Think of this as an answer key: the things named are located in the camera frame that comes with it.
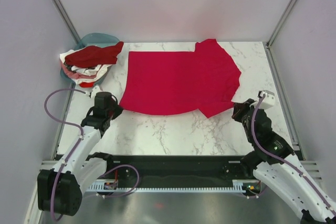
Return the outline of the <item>bright red t-shirt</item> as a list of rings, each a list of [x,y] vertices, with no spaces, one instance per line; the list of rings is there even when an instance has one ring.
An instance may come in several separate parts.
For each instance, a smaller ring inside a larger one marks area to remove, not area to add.
[[[194,51],[131,51],[121,106],[148,115],[195,110],[207,118],[234,106],[241,71],[216,39]]]

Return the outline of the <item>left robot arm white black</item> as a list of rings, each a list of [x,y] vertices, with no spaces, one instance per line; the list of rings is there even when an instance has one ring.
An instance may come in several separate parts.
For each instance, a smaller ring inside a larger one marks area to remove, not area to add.
[[[38,208],[50,212],[54,221],[64,215],[74,216],[88,187],[100,176],[114,175],[113,163],[101,157],[90,158],[89,154],[122,111],[114,95],[100,91],[82,122],[69,123],[79,129],[79,135],[62,158],[52,168],[42,169],[37,177]]]

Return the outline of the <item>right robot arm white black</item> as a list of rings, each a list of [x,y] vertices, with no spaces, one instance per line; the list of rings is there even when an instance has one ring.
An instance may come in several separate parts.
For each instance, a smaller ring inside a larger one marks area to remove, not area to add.
[[[335,223],[335,201],[305,170],[288,142],[272,129],[262,99],[235,103],[232,119],[242,124],[253,151],[241,159],[240,172],[256,178],[279,196],[301,223]]]

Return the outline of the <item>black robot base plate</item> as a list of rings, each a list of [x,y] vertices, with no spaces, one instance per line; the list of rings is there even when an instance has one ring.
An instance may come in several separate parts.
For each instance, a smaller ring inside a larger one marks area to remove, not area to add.
[[[260,182],[245,171],[241,156],[157,156],[119,155],[105,157],[107,174],[102,175],[108,184],[131,186],[135,189],[142,182],[163,181],[173,185],[206,184],[224,185],[242,182],[243,189],[260,189]]]

